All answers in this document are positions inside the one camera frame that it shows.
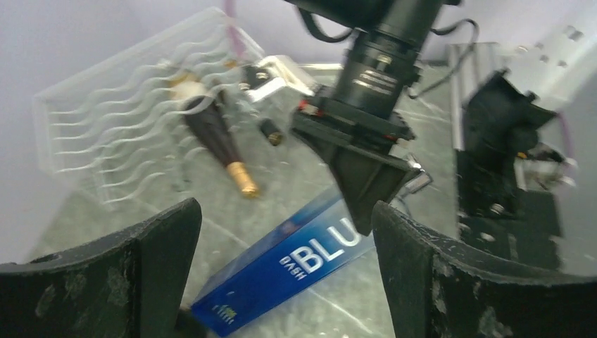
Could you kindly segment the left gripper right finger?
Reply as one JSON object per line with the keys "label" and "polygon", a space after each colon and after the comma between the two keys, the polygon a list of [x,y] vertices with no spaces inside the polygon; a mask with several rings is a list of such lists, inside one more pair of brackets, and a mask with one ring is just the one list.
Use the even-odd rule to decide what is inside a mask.
{"label": "left gripper right finger", "polygon": [[475,249],[379,201],[372,233],[397,337],[595,337],[596,278]]}

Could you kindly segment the clear blue label bottle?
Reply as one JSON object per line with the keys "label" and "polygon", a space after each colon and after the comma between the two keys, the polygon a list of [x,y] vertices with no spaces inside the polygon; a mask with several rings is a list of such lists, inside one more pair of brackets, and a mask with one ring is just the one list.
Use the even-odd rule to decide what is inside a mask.
{"label": "clear blue label bottle", "polygon": [[219,337],[388,337],[372,236],[359,234],[326,166],[257,169],[267,194],[229,208],[229,263],[190,309]]}

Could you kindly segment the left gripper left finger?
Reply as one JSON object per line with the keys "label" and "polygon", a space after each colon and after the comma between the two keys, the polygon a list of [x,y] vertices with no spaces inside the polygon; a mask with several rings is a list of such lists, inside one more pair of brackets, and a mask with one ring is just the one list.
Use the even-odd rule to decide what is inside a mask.
{"label": "left gripper left finger", "polygon": [[2,337],[201,337],[181,306],[202,223],[188,198],[28,263],[1,265]]}

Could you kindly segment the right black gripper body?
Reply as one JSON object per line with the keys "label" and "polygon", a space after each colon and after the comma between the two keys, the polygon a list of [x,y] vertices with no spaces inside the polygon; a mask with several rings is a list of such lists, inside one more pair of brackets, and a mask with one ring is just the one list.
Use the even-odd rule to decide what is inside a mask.
{"label": "right black gripper body", "polygon": [[367,113],[334,99],[326,85],[301,100],[291,118],[291,130],[309,142],[321,139],[379,154],[415,140],[415,132],[400,113],[392,111],[388,118]]}

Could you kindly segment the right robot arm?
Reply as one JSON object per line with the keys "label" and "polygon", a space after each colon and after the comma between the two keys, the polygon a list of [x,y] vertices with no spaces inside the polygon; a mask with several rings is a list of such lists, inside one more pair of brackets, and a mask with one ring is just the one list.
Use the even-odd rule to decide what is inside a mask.
{"label": "right robot arm", "polygon": [[372,231],[378,201],[390,202],[420,170],[391,150],[415,138],[394,109],[405,89],[418,81],[417,60],[444,3],[437,0],[297,1],[310,34],[330,37],[315,17],[347,28],[353,38],[334,86],[320,85],[291,118],[293,136],[326,164],[356,230]]}

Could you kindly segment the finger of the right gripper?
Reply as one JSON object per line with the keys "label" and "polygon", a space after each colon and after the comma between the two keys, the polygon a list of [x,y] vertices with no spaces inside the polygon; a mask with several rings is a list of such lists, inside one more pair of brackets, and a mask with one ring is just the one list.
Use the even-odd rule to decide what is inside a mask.
{"label": "finger of the right gripper", "polygon": [[389,203],[409,181],[422,173],[411,163],[389,154],[351,144],[334,130],[292,133],[325,162],[335,179],[357,232],[368,236],[378,201]]}

